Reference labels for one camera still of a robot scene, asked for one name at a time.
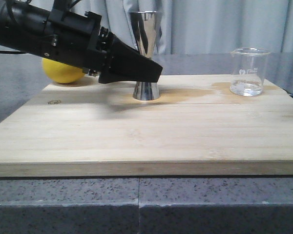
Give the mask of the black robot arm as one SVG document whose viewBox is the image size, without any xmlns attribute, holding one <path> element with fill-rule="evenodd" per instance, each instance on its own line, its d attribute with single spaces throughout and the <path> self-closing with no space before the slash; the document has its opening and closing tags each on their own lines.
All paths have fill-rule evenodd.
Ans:
<svg viewBox="0 0 293 234">
<path fill-rule="evenodd" d="M 157 82 L 161 65 L 101 26 L 101 16 L 70 11 L 56 0 L 50 11 L 20 0 L 0 0 L 0 45 L 99 72 L 99 83 Z"/>
</svg>

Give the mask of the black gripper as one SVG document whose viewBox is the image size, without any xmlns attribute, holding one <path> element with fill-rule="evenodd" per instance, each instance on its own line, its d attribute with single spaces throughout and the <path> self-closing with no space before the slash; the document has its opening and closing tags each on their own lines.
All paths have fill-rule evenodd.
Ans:
<svg viewBox="0 0 293 234">
<path fill-rule="evenodd" d="M 147 36 L 141 19 L 131 19 L 137 51 L 102 27 L 101 16 L 93 12 L 86 16 L 60 8 L 39 12 L 41 57 L 100 72 L 101 84 L 158 82 L 163 67 L 146 58 Z"/>
</svg>

